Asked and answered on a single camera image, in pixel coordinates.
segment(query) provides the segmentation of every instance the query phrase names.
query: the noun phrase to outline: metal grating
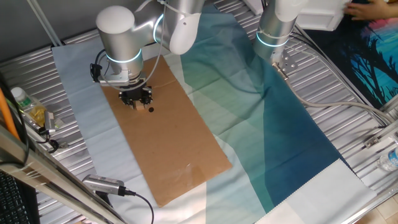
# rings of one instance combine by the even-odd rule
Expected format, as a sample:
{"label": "metal grating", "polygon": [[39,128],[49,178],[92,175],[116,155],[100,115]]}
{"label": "metal grating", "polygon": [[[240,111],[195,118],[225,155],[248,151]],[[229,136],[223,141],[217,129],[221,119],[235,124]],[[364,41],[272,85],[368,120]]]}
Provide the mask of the metal grating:
{"label": "metal grating", "polygon": [[[232,13],[249,38],[255,38],[260,16],[254,15],[245,3],[241,0],[220,0],[213,3],[221,12]],[[93,30],[66,40],[65,43],[77,44],[97,36],[98,31]],[[315,52],[293,39],[287,46],[295,49],[289,49],[288,52],[296,61],[298,70],[288,75],[300,96],[317,103],[358,100],[353,91],[341,82],[336,72],[321,63]],[[60,118],[65,123],[65,126],[56,132],[54,139],[67,142],[68,149],[55,152],[54,157],[79,179],[87,174],[95,174],[93,162],[78,129],[50,48],[46,47],[1,63],[0,71],[10,86],[21,86],[28,94],[53,110],[55,118]],[[369,151],[363,144],[370,136],[380,131],[379,123],[370,114],[350,106],[307,108],[307,111],[358,177],[371,189],[377,193],[382,192],[386,186],[398,179],[397,172],[385,173],[375,166],[379,154],[395,147],[394,143],[383,142],[377,151]],[[398,110],[391,109],[390,113],[398,117]],[[37,194],[37,200],[41,223],[75,223],[85,220],[79,213],[43,193]]]}
{"label": "metal grating", "polygon": [[[255,38],[259,16],[254,15],[250,10],[247,11],[248,7],[242,0],[213,2],[221,12],[232,13],[251,40]],[[302,98],[314,103],[360,101],[354,90],[342,81],[344,78],[341,78],[337,71],[325,66],[319,55],[306,48],[304,43],[290,39],[287,43],[287,51],[298,65],[297,71],[288,74],[289,80]],[[391,103],[387,109],[394,119],[398,118],[397,106],[398,101]],[[381,154],[395,148],[395,142],[388,139],[371,150],[367,149],[363,143],[381,130],[380,124],[374,117],[352,106],[308,107],[307,111],[365,185],[377,194],[386,194],[383,200],[393,196],[386,191],[389,190],[391,184],[398,181],[398,171],[383,171],[376,166],[376,161]],[[366,213],[370,209],[372,207],[366,207],[361,212]]]}
{"label": "metal grating", "polygon": [[[83,179],[96,174],[93,161],[80,133],[68,97],[53,61],[49,47],[23,57],[0,64],[0,72],[10,86],[20,86],[30,96],[36,97],[47,109],[54,112],[55,119],[65,125],[52,136],[58,142],[67,142],[67,149],[53,153],[72,174]],[[37,192],[40,222],[65,223],[84,220],[85,217],[49,196]]]}

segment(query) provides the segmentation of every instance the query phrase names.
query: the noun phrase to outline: teal fabric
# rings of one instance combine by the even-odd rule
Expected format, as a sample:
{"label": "teal fabric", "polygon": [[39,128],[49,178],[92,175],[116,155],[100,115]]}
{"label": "teal fabric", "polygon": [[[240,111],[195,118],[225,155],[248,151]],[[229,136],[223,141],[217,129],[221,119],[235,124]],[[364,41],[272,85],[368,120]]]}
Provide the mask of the teal fabric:
{"label": "teal fabric", "polygon": [[[342,159],[231,14],[205,7],[195,44],[181,61],[195,107],[233,148],[266,212]],[[218,182],[208,181],[209,194]],[[207,223],[217,215],[209,208],[225,200],[232,199],[208,196]]]}

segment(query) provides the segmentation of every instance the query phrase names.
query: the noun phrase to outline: plastic bottle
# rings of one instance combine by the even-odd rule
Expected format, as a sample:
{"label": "plastic bottle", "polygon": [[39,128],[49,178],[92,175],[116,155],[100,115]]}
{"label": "plastic bottle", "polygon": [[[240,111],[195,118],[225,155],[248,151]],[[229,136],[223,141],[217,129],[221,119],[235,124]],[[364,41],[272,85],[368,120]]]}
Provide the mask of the plastic bottle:
{"label": "plastic bottle", "polygon": [[38,99],[26,94],[26,92],[19,87],[13,88],[11,93],[18,102],[18,105],[21,107],[21,110],[25,114],[29,115],[29,117],[33,119],[37,125],[43,127],[45,121],[44,111],[47,109],[45,109],[41,102]]}
{"label": "plastic bottle", "polygon": [[398,155],[396,148],[389,151],[388,154],[382,155],[377,161],[377,166],[386,171],[398,169]]}

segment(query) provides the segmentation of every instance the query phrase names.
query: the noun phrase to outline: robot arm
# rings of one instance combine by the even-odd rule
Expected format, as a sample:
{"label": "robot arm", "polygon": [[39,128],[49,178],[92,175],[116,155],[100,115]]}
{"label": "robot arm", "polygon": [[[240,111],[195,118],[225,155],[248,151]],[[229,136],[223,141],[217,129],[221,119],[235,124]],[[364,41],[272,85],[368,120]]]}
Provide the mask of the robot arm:
{"label": "robot arm", "polygon": [[[264,12],[257,30],[254,50],[271,64],[281,63],[284,45],[294,27],[296,18],[308,0],[259,0]],[[172,53],[180,55],[193,45],[199,18],[205,0],[147,1],[132,13],[122,6],[102,10],[96,25],[104,44],[106,56],[114,75],[101,85],[112,85],[120,90],[119,98],[133,108],[148,105],[152,90],[146,86],[141,48],[160,42]]]}
{"label": "robot arm", "polygon": [[259,28],[254,42],[256,53],[269,63],[281,63],[284,58],[285,44],[297,16],[308,0],[268,0],[260,18]]}
{"label": "robot arm", "polygon": [[136,104],[149,104],[152,100],[151,89],[141,85],[146,81],[145,74],[141,72],[144,65],[141,48],[160,42],[163,35],[163,47],[174,54],[184,54],[197,36],[204,2],[149,1],[135,13],[122,6],[102,10],[96,25],[114,75],[107,76],[106,80],[99,78],[101,85],[118,87],[120,99],[133,108],[137,108]]}

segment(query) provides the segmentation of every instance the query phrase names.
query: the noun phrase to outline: brown cardboard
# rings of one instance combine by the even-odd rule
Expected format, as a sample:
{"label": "brown cardboard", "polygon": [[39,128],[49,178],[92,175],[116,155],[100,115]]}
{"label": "brown cardboard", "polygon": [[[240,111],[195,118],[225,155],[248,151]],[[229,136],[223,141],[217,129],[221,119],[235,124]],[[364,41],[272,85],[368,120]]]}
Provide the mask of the brown cardboard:
{"label": "brown cardboard", "polygon": [[[155,58],[144,63],[150,74]],[[137,159],[158,206],[231,168],[224,152],[192,105],[163,57],[148,81],[154,111],[124,105],[118,91],[104,94]]]}

